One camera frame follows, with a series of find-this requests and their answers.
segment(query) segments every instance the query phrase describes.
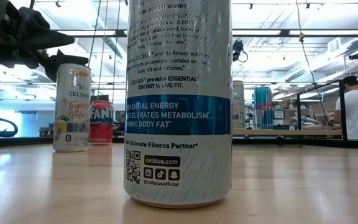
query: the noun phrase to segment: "energy drink can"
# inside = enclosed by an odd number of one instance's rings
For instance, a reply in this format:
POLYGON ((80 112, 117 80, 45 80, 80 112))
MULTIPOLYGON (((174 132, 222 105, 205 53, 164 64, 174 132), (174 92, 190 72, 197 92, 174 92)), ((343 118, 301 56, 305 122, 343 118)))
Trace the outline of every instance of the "energy drink can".
POLYGON ((165 208, 231 189, 231 1, 129 1, 124 189, 165 208))
POLYGON ((92 102, 90 144, 112 144, 113 113, 111 102, 102 100, 92 102))
POLYGON ((272 90, 269 87, 255 89, 254 128, 273 129, 272 90))
POLYGON ((233 119, 233 128, 245 128, 245 119, 244 119, 244 83, 242 81, 233 82, 233 101, 232 101, 232 119, 233 119))
POLYGON ((57 71, 53 148, 57 152, 86 151, 90 130, 91 70, 62 64, 57 71))

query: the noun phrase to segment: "qr code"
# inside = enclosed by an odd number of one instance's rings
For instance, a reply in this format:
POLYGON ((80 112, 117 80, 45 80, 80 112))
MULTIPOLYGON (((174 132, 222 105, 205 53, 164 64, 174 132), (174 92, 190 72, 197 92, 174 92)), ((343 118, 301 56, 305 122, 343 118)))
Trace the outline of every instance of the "qr code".
POLYGON ((125 150, 125 179, 140 184, 140 152, 125 150))

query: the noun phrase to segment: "blue stripe on can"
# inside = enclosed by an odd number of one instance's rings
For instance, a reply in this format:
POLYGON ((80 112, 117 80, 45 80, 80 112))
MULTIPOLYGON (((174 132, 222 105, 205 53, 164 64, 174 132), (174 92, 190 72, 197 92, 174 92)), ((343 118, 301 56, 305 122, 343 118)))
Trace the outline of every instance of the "blue stripe on can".
POLYGON ((126 133, 231 134, 230 99, 199 95, 149 95, 127 99, 126 133))

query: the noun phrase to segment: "ceiling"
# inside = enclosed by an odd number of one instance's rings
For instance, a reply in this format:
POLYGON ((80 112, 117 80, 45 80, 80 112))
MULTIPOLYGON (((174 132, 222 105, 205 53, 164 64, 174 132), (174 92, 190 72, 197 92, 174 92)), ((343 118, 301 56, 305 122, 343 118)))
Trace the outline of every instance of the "ceiling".
MULTIPOLYGON (((15 7, 28 7, 29 0, 12 0, 15 7)), ((300 19, 302 29, 358 29, 358 1, 330 0, 306 1, 299 0, 300 19)), ((36 0, 34 9, 41 12, 44 18, 55 30, 93 30, 98 14, 99 0, 36 0)), ((125 1, 101 1, 98 22, 106 29, 127 29, 128 7, 125 1)), ((232 26, 233 29, 298 29, 298 14, 295 0, 232 0, 232 26)), ((125 37, 110 38, 112 44, 103 44, 102 38, 77 38, 71 45, 59 47, 70 55, 90 57, 89 67, 93 73, 93 90, 100 88, 101 94, 109 94, 114 100, 125 99, 127 39, 125 37)), ((234 41, 242 41, 244 51, 248 54, 245 63, 234 62, 234 80, 243 82, 285 82, 296 69, 305 66, 305 55, 298 38, 295 37, 235 37, 234 41)), ((358 65, 358 61, 350 61, 344 57, 352 49, 335 57, 322 57, 329 52, 328 45, 334 37, 306 37, 305 52, 311 61, 316 76, 322 79, 326 76, 347 70, 358 65)), ((349 43, 354 38, 341 39, 349 43)), ((48 49, 50 55, 56 54, 57 49, 48 49)), ((45 99, 53 98, 55 85, 26 86, 28 80, 50 83, 46 79, 42 67, 30 70, 24 66, 8 69, 0 66, 0 90, 9 92, 1 98, 33 98, 40 89, 50 91, 45 99), (4 85, 5 82, 22 82, 22 85, 4 85)), ((292 82, 312 82, 311 76, 298 77, 292 82)), ((291 91, 289 88, 271 86, 276 94, 291 91)))

